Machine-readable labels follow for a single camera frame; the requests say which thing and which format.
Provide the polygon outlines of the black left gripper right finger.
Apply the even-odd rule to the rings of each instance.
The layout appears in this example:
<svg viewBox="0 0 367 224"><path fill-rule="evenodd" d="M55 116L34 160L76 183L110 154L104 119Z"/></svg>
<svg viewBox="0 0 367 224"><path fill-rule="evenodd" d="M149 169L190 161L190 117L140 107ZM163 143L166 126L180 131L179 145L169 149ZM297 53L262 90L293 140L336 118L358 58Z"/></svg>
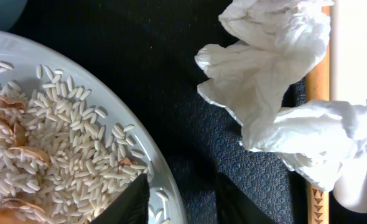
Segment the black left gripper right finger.
<svg viewBox="0 0 367 224"><path fill-rule="evenodd" d="M224 173L215 179L218 224L275 224Z"/></svg>

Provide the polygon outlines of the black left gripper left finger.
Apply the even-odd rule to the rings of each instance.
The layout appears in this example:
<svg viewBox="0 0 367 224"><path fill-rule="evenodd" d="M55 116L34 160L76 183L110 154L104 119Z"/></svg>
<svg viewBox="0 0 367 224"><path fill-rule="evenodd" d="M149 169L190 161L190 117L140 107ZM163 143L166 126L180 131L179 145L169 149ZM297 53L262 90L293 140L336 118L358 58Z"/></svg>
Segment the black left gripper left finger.
<svg viewBox="0 0 367 224"><path fill-rule="evenodd" d="M147 175L139 175L90 224L148 224L150 190Z"/></svg>

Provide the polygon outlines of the rice and nutshell pile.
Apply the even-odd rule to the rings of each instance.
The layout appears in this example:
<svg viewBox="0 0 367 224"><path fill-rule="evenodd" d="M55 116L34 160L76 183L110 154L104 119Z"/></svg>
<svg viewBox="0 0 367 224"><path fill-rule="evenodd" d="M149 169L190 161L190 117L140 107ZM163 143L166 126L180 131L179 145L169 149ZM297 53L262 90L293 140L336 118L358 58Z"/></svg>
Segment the rice and nutshell pile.
<svg viewBox="0 0 367 224"><path fill-rule="evenodd" d="M30 94L0 83L0 223L92 223L156 175L140 125L88 105L91 90L62 74L36 66Z"/></svg>

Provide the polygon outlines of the grey round plate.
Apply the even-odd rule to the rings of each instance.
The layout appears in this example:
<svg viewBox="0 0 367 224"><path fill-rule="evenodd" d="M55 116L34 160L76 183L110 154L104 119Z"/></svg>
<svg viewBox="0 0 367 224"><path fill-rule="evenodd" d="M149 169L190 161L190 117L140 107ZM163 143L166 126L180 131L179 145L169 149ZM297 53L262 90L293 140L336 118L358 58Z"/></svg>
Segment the grey round plate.
<svg viewBox="0 0 367 224"><path fill-rule="evenodd" d="M38 65L49 67L52 71L63 70L62 82L72 78L73 86L90 90L86 106L99 108L106 113L105 118L99 117L96 122L105 127L105 139L116 124L122 127L134 125L128 136L135 144L134 150L144 154L142 160L152 166L154 174L149 184L150 205L156 212L163 209L161 221L168 218L171 223L187 222L180 192L164 156L134 113L104 83L62 54L37 42L3 31L0 31L0 61L10 63L14 67L13 70L0 73L0 85L13 81L27 96L34 90L41 90L44 84L50 82L47 74L37 78L35 70Z"/></svg>

